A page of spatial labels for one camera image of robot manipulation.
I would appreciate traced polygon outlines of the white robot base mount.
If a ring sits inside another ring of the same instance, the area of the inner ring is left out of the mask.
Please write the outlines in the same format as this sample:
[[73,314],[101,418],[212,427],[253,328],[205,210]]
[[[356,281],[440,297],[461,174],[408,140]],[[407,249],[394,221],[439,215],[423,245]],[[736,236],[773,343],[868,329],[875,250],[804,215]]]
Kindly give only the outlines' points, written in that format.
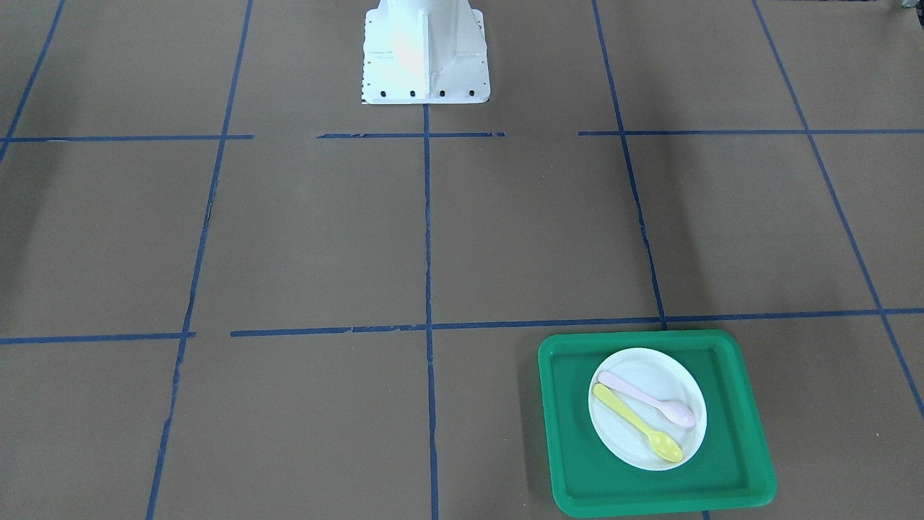
[[380,1],[364,17],[361,102],[485,103],[484,17],[468,1]]

